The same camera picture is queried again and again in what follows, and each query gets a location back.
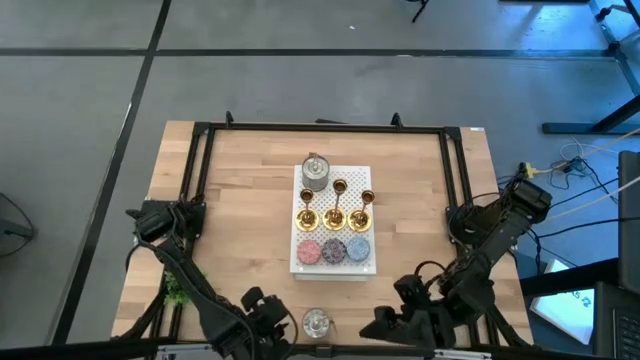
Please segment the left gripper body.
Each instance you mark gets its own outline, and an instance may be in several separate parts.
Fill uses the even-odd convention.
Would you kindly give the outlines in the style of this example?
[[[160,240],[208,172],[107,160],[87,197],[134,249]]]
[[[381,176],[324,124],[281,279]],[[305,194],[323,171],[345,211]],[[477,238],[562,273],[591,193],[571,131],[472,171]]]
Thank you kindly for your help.
[[[240,316],[241,329],[246,333],[246,355],[234,352],[235,358],[288,358],[291,343],[285,339],[290,315],[284,303],[275,295],[243,295],[244,311]]]

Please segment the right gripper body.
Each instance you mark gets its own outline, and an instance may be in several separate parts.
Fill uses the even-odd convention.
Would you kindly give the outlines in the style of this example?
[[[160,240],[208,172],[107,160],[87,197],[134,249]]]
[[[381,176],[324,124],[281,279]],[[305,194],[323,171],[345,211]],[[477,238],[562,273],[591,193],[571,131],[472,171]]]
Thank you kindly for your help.
[[[447,348],[453,345],[453,321],[441,300],[405,303],[401,306],[404,325],[401,344],[427,348]]]

